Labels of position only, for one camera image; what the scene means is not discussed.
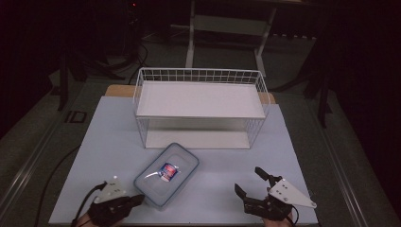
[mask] plastic container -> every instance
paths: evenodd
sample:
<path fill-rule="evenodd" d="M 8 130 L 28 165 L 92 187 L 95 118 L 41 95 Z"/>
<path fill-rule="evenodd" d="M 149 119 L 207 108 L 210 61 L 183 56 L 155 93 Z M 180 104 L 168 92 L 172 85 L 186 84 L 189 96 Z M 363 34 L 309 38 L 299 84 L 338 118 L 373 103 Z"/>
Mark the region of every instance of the plastic container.
<path fill-rule="evenodd" d="M 199 159 L 177 143 L 170 144 L 134 181 L 146 203 L 163 210 L 194 174 Z"/>

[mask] metal stand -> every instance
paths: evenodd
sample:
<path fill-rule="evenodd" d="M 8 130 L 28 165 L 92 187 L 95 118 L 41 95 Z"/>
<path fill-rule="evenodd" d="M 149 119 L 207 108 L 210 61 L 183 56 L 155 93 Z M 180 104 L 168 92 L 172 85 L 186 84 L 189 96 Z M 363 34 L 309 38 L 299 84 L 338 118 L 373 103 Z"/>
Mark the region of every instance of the metal stand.
<path fill-rule="evenodd" d="M 256 60 L 257 70 L 259 70 L 263 77 L 266 76 L 265 66 L 262 60 L 262 53 L 265 48 L 266 41 L 269 37 L 270 28 L 275 16 L 277 8 L 272 8 L 270 11 L 269 20 L 256 21 L 236 18 L 224 18 L 216 16 L 198 15 L 195 12 L 195 0 L 191 2 L 191 17 L 189 20 L 189 45 L 186 54 L 186 68 L 192 68 L 194 60 L 194 33 L 196 30 L 207 30 L 215 32 L 226 32 L 234 34 L 254 35 L 261 36 L 262 41 L 260 45 L 254 50 L 254 57 Z"/>

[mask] label sticker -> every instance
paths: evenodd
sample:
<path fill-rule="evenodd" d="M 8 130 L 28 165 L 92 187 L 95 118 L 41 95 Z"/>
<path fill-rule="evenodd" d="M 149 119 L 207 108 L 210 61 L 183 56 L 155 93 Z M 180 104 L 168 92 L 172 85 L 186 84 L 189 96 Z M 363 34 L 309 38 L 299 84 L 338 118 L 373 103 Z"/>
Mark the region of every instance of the label sticker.
<path fill-rule="evenodd" d="M 177 168 L 174 165 L 165 163 L 159 170 L 159 176 L 163 181 L 170 182 L 177 172 Z"/>

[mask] white shelf board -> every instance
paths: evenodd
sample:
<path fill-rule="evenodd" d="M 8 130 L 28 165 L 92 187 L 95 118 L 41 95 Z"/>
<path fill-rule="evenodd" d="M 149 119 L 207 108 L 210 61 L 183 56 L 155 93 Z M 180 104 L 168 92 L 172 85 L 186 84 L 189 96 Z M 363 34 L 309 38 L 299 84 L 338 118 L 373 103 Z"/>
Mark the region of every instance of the white shelf board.
<path fill-rule="evenodd" d="M 150 119 L 146 148 L 166 148 L 172 142 L 185 148 L 249 149 L 244 119 Z"/>
<path fill-rule="evenodd" d="M 251 84 L 144 81 L 137 117 L 264 119 Z"/>

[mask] white tabletop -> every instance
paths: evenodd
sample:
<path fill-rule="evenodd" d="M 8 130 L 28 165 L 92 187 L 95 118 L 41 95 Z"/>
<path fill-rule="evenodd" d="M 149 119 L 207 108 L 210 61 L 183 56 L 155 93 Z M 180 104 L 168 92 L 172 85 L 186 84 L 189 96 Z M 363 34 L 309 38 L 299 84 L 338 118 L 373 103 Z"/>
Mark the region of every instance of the white tabletop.
<path fill-rule="evenodd" d="M 198 171 L 167 205 L 166 210 L 158 211 L 143 204 L 132 209 L 124 220 L 125 224 L 261 223 L 259 217 L 243 212 L 242 200 L 234 191 L 234 185 L 238 183 L 248 193 L 248 197 L 263 200 L 269 183 L 254 173 L 256 166 L 274 176 L 283 176 L 308 195 L 278 105 L 271 105 L 270 114 L 252 149 L 190 151 L 200 159 Z M 133 117 L 131 98 L 104 96 L 97 106 L 49 222 L 69 224 L 85 195 L 95 185 L 113 176 L 120 179 L 128 196 L 136 195 L 133 180 L 161 152 L 161 149 L 144 149 Z M 298 223 L 318 222 L 313 209 L 297 208 L 300 213 Z"/>

